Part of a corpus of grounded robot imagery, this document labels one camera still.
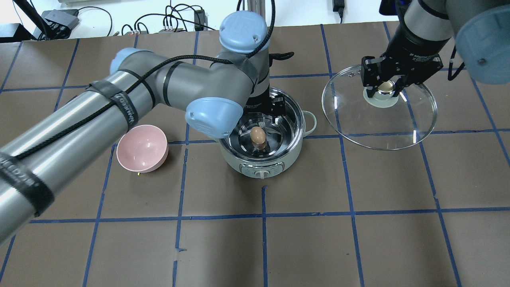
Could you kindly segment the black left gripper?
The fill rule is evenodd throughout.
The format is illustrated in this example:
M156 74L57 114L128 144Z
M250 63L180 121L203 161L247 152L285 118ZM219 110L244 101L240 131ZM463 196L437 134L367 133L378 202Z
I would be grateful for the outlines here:
M258 96L248 98L244 106L244 113L273 113L273 117L286 115L286 104L284 93L275 88L268 87L266 91Z

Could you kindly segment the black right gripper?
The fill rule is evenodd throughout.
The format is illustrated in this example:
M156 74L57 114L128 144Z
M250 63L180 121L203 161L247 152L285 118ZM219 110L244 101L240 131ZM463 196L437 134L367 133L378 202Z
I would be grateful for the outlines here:
M439 55L427 62L404 62L401 59L382 56L362 58L361 78L366 87L366 95L373 98L381 94L379 86L394 76L400 76L394 84L394 93L400 93L410 84L422 84L444 67Z

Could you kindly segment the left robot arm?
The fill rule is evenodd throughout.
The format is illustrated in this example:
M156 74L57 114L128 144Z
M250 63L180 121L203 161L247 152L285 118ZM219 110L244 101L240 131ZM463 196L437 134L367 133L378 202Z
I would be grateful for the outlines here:
M158 104L184 111L187 124L209 138L227 138L246 109L269 100L273 60L294 55L269 53L272 33L261 15L236 11L220 25L215 57L120 50L107 78L2 147L1 244Z

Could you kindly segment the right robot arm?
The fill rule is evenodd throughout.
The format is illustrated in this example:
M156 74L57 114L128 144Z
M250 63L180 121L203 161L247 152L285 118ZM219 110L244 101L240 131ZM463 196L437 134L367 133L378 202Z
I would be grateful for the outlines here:
M453 38L452 57L460 55L463 69L484 84L509 82L508 0L382 0L381 15L396 15L399 26L380 57L362 58L366 98L383 92L396 97L412 84L422 84L443 68L439 52Z

